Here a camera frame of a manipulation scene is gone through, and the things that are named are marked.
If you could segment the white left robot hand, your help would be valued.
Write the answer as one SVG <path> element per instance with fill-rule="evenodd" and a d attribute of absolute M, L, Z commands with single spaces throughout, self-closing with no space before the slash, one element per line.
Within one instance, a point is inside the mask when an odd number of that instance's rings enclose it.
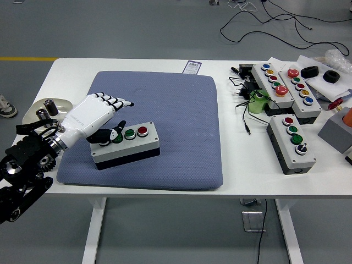
<path fill-rule="evenodd" d="M 79 139 L 95 133 L 115 112 L 133 105 L 130 101 L 103 92 L 87 95 L 67 113 L 62 122 L 65 132 L 60 133 L 58 137 L 67 148 L 71 148 Z"/>

